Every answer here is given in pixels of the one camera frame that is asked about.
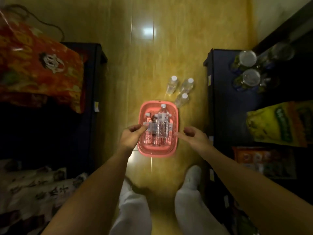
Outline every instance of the yellow tiled floor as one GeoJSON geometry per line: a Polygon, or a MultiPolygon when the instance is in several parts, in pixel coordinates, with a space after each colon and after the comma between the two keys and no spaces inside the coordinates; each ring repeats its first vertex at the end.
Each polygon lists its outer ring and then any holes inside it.
{"type": "MultiPolygon", "coordinates": [[[[109,62],[100,85],[96,161],[114,152],[126,126],[136,124],[139,108],[148,100],[173,101],[166,83],[194,78],[190,102],[179,109],[180,130],[209,124],[207,77],[203,61],[211,48],[252,46],[249,0],[7,0],[25,5],[40,19],[60,26],[65,41],[101,43],[109,62]]],[[[28,20],[50,36],[57,30],[28,20]]],[[[192,164],[202,159],[180,141],[174,156],[130,157],[127,176],[136,191],[147,196],[152,234],[181,234],[174,213],[175,193],[192,164]]]]}

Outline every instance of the white pants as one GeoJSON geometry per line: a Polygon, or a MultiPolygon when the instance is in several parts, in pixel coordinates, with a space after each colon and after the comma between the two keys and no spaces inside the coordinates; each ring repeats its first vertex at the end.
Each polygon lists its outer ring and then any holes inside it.
{"type": "MultiPolygon", "coordinates": [[[[218,234],[229,235],[210,213],[202,201],[200,192],[187,188],[177,191],[175,214],[184,235],[218,234]]],[[[119,206],[119,216],[110,235],[150,235],[152,222],[146,197],[139,194],[126,195],[119,206]]]]}

